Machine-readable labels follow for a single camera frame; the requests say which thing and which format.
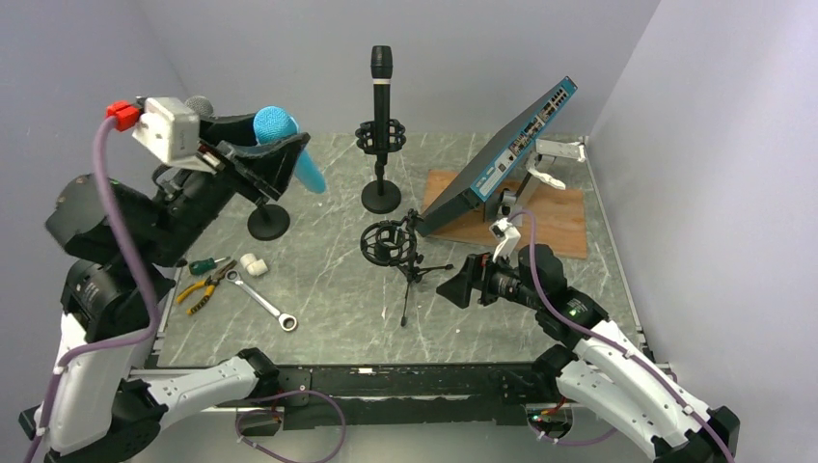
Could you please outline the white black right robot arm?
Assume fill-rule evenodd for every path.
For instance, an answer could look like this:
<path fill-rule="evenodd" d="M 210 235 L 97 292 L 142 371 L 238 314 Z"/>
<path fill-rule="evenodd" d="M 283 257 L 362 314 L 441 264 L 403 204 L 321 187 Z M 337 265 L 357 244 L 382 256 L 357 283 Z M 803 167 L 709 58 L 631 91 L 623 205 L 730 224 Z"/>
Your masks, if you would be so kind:
<path fill-rule="evenodd" d="M 532 365 L 532 389 L 585 406 L 654 462 L 732 462 L 740 421 L 685 391 L 639 351 L 590 296 L 570 286 L 551 248 L 522 248 L 517 264 L 470 254 L 438 295 L 465 309 L 474 291 L 532 309 L 556 345 Z"/>

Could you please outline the black tripod shock mount stand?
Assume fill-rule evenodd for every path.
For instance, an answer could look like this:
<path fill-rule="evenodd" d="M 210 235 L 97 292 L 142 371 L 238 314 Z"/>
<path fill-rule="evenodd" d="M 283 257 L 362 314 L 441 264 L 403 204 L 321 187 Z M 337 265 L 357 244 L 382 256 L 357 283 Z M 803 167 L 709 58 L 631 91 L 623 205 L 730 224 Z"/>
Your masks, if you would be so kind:
<path fill-rule="evenodd" d="M 400 220 L 382 220 L 364 229 L 359 245 L 364 258 L 380 267 L 397 269 L 406 280 L 404 306 L 400 326 L 407 324 L 409 291 L 423 276 L 436 270 L 452 270 L 453 264 L 421 267 L 424 255 L 418 252 L 417 226 L 423 221 L 420 213 L 410 208 Z"/>

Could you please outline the blue microphone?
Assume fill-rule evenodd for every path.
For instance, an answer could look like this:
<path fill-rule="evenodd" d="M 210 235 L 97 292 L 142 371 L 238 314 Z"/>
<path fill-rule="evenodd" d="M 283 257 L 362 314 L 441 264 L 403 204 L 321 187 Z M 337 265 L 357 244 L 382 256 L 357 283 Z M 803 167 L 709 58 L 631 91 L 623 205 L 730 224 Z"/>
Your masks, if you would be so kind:
<path fill-rule="evenodd" d="M 300 133 L 298 121 L 284 108 L 265 106 L 257 111 L 253 119 L 253 130 L 259 145 L 270 145 L 273 142 L 286 142 Z M 297 145 L 289 144 L 291 160 L 294 162 L 293 176 L 310 192 L 326 192 L 326 180 L 306 148 L 297 156 L 294 149 Z"/>

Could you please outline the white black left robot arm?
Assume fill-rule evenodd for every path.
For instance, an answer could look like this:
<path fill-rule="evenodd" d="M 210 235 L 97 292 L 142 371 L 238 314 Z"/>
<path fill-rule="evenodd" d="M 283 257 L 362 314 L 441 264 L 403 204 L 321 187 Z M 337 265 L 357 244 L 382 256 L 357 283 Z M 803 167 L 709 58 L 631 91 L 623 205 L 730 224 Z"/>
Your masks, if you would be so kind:
<path fill-rule="evenodd" d="M 21 427 L 47 462 L 124 462 L 162 431 L 231 401 L 255 405 L 279 391 L 279 371 L 256 348 L 212 368 L 163 381 L 132 376 L 148 357 L 174 287 L 163 269 L 177 264 L 235 195 L 258 205 L 281 196 L 310 137 L 261 143 L 251 115 L 167 120 L 158 142 L 181 134 L 185 153 L 205 163 L 184 169 L 174 190 L 147 196 L 111 178 L 112 131 L 150 129 L 149 112 L 109 113 L 93 144 L 94 169 L 72 180 L 47 219 L 75 257 L 61 296 L 61 339 L 42 402 L 24 410 Z"/>

